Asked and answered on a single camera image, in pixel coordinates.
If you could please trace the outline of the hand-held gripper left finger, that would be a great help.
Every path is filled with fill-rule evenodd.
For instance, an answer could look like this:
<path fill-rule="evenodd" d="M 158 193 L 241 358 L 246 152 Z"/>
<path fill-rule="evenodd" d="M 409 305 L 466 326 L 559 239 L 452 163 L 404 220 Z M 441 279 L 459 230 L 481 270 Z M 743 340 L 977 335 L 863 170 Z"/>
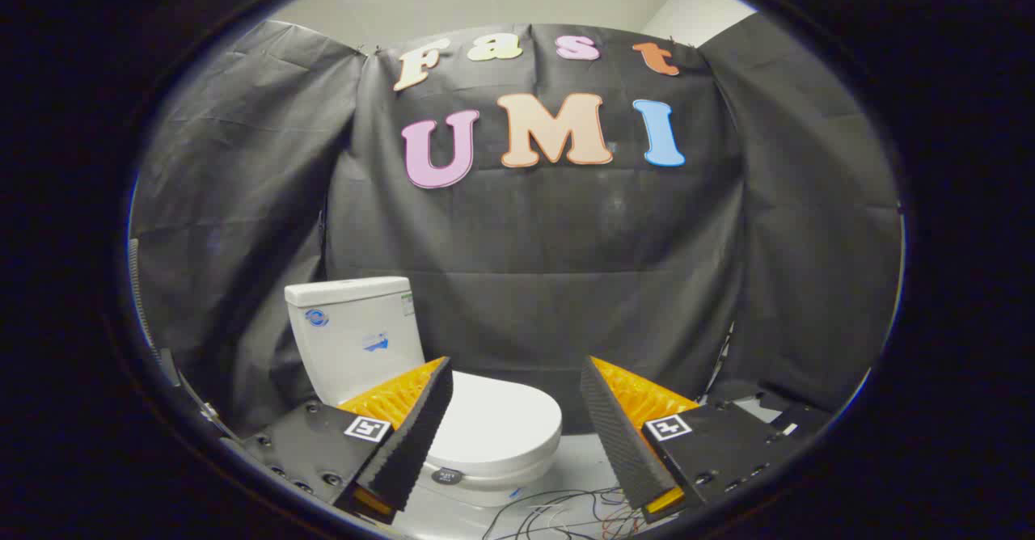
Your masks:
<path fill-rule="evenodd" d="M 391 524 L 407 507 L 454 393 L 452 360 L 428 361 L 346 403 L 307 401 L 241 448 L 303 494 Z"/>

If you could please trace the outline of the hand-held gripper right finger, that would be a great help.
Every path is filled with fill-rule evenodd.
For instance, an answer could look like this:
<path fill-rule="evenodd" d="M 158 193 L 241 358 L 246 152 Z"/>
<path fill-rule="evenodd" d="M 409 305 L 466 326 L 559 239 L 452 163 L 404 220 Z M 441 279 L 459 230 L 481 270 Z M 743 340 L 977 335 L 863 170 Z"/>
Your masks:
<path fill-rule="evenodd" d="M 628 506 L 649 524 L 742 494 L 801 445 L 791 411 L 765 421 L 742 404 L 696 403 L 595 356 L 580 390 Z"/>

